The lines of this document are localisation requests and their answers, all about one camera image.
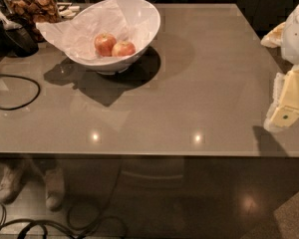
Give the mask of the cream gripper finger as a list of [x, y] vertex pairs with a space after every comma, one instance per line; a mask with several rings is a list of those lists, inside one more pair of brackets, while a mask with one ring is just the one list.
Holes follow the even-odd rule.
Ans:
[[262, 39], [260, 44], [267, 48], [277, 48], [282, 44], [282, 33], [285, 27], [285, 23], [277, 25], [268, 34], [266, 34]]

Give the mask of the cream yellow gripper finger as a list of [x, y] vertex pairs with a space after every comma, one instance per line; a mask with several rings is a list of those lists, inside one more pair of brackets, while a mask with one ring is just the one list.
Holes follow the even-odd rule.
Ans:
[[272, 98], [264, 128], [269, 132], [279, 132], [299, 119], [299, 65], [294, 65], [286, 75], [276, 75]]

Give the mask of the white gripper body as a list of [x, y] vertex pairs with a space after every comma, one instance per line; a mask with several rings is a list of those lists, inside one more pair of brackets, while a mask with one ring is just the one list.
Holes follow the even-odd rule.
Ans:
[[299, 65], [299, 4], [288, 16], [282, 33], [282, 58]]

